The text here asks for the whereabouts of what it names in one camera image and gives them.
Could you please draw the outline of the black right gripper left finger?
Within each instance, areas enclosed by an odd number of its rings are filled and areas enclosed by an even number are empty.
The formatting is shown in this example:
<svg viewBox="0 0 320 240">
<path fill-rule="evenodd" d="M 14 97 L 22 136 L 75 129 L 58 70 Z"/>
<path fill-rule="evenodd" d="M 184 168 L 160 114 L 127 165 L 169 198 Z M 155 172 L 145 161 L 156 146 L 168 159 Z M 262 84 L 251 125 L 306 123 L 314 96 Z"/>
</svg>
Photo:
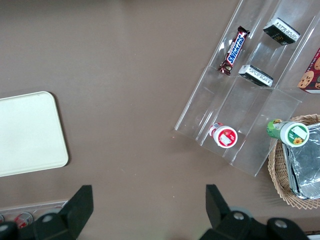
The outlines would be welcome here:
<svg viewBox="0 0 320 240">
<path fill-rule="evenodd" d="M 83 185 L 66 203 L 0 212 L 2 240 L 76 240 L 94 210 L 91 185 Z"/>
</svg>

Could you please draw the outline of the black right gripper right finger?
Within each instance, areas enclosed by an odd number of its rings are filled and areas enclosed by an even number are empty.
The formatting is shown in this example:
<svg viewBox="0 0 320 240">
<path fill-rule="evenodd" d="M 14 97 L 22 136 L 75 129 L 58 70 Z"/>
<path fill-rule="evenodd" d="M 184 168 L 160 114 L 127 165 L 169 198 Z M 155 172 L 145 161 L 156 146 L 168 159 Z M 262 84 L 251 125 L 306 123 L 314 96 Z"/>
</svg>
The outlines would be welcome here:
<svg viewBox="0 0 320 240">
<path fill-rule="evenodd" d="M 205 207 L 211 223 L 201 240 L 307 240 L 292 220 L 274 217 L 262 224 L 240 210 L 231 210 L 215 184 L 206 185 Z"/>
</svg>

